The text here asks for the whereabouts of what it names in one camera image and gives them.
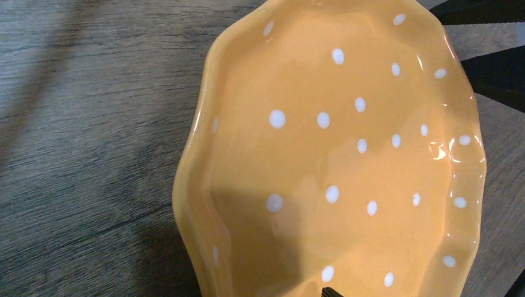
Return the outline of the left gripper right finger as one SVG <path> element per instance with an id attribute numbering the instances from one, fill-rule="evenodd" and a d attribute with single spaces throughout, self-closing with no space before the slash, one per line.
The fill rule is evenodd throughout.
<path id="1" fill-rule="evenodd" d="M 475 93 L 524 112 L 524 46 L 461 62 Z"/>

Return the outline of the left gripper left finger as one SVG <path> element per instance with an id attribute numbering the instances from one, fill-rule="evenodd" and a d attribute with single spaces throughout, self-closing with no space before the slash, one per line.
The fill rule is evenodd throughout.
<path id="1" fill-rule="evenodd" d="M 321 297 L 341 297 L 341 294 L 331 287 L 324 287 L 321 290 Z"/>

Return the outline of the orange plate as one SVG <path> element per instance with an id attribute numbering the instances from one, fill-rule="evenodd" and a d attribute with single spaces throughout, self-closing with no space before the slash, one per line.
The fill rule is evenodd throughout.
<path id="1" fill-rule="evenodd" d="M 416 1 L 266 1 L 213 42 L 173 210 L 203 296 L 459 296 L 487 162 Z"/>

